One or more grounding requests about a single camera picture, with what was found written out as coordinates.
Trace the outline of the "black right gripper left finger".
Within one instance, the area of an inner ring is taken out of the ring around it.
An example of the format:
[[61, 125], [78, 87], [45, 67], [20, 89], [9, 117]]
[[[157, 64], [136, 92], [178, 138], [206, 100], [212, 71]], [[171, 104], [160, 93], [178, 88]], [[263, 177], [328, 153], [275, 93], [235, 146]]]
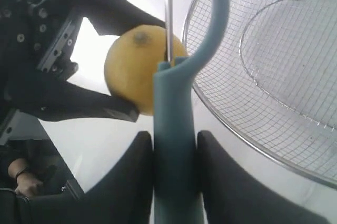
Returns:
[[17, 198], [20, 223], [149, 223], [153, 197], [150, 133], [140, 131], [87, 193]]

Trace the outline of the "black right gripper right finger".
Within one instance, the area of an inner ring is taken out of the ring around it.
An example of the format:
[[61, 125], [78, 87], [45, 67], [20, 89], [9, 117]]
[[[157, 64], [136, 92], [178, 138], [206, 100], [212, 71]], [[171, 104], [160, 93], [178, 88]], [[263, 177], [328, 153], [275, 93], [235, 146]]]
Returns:
[[208, 223], [327, 223], [246, 172], [210, 131], [197, 134], [200, 189]]

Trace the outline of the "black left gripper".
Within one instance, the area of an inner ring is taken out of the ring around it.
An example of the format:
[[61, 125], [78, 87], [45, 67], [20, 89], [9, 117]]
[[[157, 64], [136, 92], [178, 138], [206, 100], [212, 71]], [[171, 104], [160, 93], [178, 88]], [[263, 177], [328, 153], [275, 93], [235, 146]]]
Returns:
[[23, 115], [137, 121], [129, 101], [68, 82], [83, 18], [76, 0], [1, 0], [1, 142]]

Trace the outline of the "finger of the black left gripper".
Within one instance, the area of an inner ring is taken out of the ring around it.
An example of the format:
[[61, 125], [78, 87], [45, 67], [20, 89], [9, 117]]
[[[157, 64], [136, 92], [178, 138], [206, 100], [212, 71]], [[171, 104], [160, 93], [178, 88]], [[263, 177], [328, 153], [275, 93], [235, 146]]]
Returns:
[[165, 22], [127, 0], [76, 0], [82, 15], [99, 35], [120, 36], [140, 25], [165, 27]]

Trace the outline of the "person hand in background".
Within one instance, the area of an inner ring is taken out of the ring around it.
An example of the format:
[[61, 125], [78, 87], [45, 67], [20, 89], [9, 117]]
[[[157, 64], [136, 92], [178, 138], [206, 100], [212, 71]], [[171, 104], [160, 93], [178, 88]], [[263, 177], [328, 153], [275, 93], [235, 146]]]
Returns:
[[24, 158], [11, 162], [8, 167], [8, 175], [16, 182], [15, 193], [17, 195], [32, 197], [39, 194], [43, 183], [30, 171], [29, 164]]

